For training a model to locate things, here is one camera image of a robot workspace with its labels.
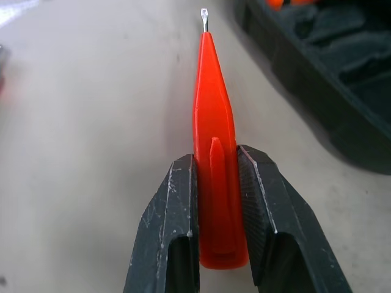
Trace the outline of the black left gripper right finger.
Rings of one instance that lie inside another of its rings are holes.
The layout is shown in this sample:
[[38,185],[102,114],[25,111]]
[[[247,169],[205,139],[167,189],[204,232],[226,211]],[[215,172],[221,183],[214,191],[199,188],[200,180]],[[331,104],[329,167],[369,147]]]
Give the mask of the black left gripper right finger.
[[309,204],[264,152],[238,146],[241,206],[259,293],[353,293]]

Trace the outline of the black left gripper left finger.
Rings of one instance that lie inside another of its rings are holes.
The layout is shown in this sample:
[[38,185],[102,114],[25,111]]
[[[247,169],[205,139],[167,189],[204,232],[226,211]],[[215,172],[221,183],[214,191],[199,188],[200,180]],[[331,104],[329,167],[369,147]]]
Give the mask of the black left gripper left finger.
[[194,156],[174,161],[137,229],[123,293],[199,293]]

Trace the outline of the orange test pen screwdriver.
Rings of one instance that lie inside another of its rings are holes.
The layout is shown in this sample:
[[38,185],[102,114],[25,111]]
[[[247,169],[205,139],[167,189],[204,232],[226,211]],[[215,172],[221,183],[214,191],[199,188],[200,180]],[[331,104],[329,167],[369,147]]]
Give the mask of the orange test pen screwdriver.
[[194,157],[197,164],[200,262],[227,270],[248,262],[241,212],[238,155],[232,107],[224,83],[208,11],[200,15],[197,77],[193,105]]

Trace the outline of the black plastic tool case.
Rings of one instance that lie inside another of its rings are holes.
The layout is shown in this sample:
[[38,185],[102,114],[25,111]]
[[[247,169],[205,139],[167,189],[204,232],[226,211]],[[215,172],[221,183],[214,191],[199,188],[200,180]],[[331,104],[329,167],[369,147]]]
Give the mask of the black plastic tool case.
[[233,0],[236,22],[351,163],[391,175],[391,0]]

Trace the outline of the orange handled tool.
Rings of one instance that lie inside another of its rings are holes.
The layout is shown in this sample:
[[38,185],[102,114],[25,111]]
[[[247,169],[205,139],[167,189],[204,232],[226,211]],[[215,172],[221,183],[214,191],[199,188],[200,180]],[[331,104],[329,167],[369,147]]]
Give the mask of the orange handled tool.
[[321,0],[265,0],[266,3],[274,10],[281,10],[288,7],[302,7],[305,5],[314,4]]

